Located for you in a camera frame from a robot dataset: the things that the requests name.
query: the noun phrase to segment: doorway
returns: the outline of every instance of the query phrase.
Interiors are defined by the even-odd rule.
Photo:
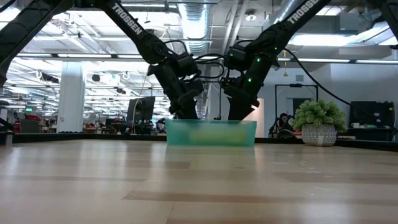
[[[312,101],[311,98],[293,98],[293,116],[296,114],[296,110],[300,108],[300,105],[306,100]]]

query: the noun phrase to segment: green plant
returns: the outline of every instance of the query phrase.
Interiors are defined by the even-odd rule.
[[[313,124],[316,127],[321,124],[333,124],[338,132],[345,132],[344,115],[334,102],[307,100],[296,110],[293,127],[295,130],[301,130],[304,124]]]

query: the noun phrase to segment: person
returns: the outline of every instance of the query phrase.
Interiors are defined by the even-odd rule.
[[[277,124],[274,126],[274,132],[279,133],[279,131],[283,129],[293,131],[293,127],[289,124],[289,115],[287,113],[281,113],[279,115],[279,120]]]

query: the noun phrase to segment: wooden table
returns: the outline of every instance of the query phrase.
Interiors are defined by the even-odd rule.
[[[0,148],[0,223],[398,223],[398,154],[80,140]]]

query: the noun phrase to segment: potted plant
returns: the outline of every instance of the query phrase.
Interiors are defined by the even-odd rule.
[[[293,127],[301,130],[305,144],[332,146],[336,142],[337,132],[346,131],[344,115],[334,102],[307,100],[296,110]]]

